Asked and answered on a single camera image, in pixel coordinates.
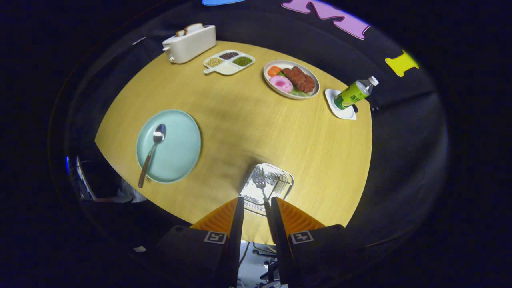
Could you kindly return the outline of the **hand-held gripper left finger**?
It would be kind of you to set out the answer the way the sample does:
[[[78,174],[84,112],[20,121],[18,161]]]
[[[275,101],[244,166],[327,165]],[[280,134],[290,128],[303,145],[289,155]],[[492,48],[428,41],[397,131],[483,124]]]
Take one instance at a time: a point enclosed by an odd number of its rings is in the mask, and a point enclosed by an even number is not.
[[[234,288],[240,266],[244,200],[236,197],[157,243],[160,268],[178,288]]]

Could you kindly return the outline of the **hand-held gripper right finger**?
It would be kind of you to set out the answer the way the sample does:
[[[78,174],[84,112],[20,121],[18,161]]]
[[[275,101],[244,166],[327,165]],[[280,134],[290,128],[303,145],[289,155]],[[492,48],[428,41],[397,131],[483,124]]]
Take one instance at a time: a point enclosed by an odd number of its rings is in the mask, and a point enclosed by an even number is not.
[[[280,280],[287,286],[338,286],[360,264],[360,245],[340,224],[326,226],[281,198],[265,203]]]

